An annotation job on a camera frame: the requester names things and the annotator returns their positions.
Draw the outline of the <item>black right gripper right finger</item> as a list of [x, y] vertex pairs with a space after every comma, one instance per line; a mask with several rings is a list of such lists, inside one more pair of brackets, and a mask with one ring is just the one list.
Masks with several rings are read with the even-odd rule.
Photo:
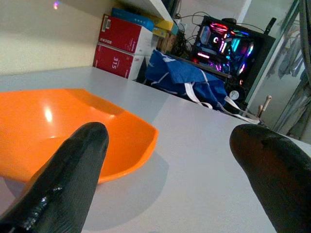
[[230, 149], [278, 233], [311, 231], [311, 158], [260, 125], [236, 126]]

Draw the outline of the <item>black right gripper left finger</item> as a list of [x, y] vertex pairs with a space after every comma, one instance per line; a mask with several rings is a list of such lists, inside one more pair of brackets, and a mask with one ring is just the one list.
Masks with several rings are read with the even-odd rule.
[[102, 123], [89, 122], [77, 129], [0, 216], [0, 231], [80, 233], [108, 144], [108, 131]]

